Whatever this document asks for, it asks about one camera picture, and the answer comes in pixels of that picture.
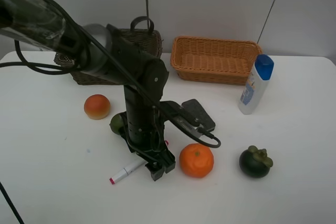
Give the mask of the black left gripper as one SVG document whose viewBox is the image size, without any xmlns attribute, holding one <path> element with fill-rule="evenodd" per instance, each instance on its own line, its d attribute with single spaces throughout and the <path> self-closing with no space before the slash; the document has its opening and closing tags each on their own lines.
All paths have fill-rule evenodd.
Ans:
<svg viewBox="0 0 336 224">
<path fill-rule="evenodd" d="M 175 156 L 170 152 L 163 139 L 162 129 L 145 129 L 140 131 L 133 127 L 126 119 L 124 133 L 121 136 L 126 140 L 131 151 L 147 161 L 147 169 L 153 181 L 157 181 L 175 168 Z"/>
</svg>

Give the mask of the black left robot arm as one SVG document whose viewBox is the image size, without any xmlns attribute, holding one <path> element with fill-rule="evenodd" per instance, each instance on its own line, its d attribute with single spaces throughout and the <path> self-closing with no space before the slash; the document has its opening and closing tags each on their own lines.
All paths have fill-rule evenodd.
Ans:
<svg viewBox="0 0 336 224">
<path fill-rule="evenodd" d="M 112 131 L 146 160 L 153 179 L 175 168 L 159 105 L 169 73 L 163 61 L 126 40 L 112 25 L 80 26 L 53 0 L 1 0 L 1 34 L 73 61 L 56 72 L 82 72 L 122 85 L 126 111 Z"/>
</svg>

